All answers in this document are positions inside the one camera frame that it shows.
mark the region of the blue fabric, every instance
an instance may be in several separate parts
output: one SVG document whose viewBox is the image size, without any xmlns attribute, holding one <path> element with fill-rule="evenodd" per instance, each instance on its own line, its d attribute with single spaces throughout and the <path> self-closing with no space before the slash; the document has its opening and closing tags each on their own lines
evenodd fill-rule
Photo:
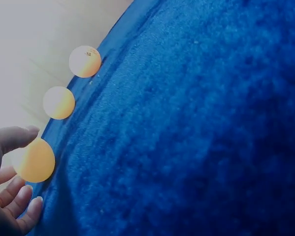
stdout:
<svg viewBox="0 0 295 236">
<path fill-rule="evenodd" d="M 32 236 L 295 236 L 295 0 L 136 0 L 98 50 Z"/>
</svg>

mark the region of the blue fuzzy cloth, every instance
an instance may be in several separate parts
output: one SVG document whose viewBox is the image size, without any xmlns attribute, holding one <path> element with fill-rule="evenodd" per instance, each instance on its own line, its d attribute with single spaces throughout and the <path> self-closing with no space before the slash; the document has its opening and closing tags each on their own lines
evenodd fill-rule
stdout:
<svg viewBox="0 0 295 236">
<path fill-rule="evenodd" d="M 295 0 L 136 0 L 98 50 L 32 236 L 295 236 Z"/>
</svg>

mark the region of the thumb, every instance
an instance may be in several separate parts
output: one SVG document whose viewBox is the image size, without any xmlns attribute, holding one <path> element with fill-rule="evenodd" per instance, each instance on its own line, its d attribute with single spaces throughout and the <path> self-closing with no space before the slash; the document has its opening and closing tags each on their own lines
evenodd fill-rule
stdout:
<svg viewBox="0 0 295 236">
<path fill-rule="evenodd" d="M 28 126 L 20 128 L 17 126 L 0 129 L 0 148 L 2 154 L 6 154 L 17 148 L 24 148 L 38 135 L 39 128 Z"/>
<path fill-rule="evenodd" d="M 27 146 L 37 137 L 38 132 L 39 129 L 34 126 L 29 126 L 27 129 L 20 127 L 0 129 L 0 166 L 4 154 Z"/>
</svg>

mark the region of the hand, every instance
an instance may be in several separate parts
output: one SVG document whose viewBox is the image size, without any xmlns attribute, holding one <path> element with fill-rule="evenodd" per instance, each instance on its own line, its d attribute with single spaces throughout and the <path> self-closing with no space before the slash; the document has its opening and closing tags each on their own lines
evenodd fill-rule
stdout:
<svg viewBox="0 0 295 236">
<path fill-rule="evenodd" d="M 34 126 L 28 129 L 0 129 L 0 166 L 4 154 L 27 146 L 37 137 L 38 132 L 39 129 Z M 0 184 L 9 181 L 15 175 L 13 167 L 0 168 Z M 26 186 L 20 177 L 16 177 L 0 192 L 0 236 L 24 236 L 37 224 L 42 211 L 42 198 L 37 197 L 30 202 L 32 193 L 32 187 Z M 27 206 L 26 214 L 17 219 Z"/>
</svg>

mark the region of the orange ping pong ball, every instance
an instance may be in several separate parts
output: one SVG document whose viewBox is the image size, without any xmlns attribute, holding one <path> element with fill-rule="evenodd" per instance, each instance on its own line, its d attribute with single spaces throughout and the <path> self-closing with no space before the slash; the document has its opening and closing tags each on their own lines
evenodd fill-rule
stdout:
<svg viewBox="0 0 295 236">
<path fill-rule="evenodd" d="M 99 52 L 90 46 L 75 48 L 69 56 L 68 65 L 71 72 L 80 77 L 94 76 L 100 69 L 101 57 Z"/>
<path fill-rule="evenodd" d="M 43 108 L 49 117 L 53 119 L 65 119 L 74 111 L 74 95 L 65 87 L 52 87 L 43 97 Z"/>
<path fill-rule="evenodd" d="M 47 180 L 55 167 L 52 148 L 41 138 L 36 138 L 27 147 L 21 148 L 20 155 L 16 155 L 12 162 L 17 174 L 31 183 Z"/>
</svg>

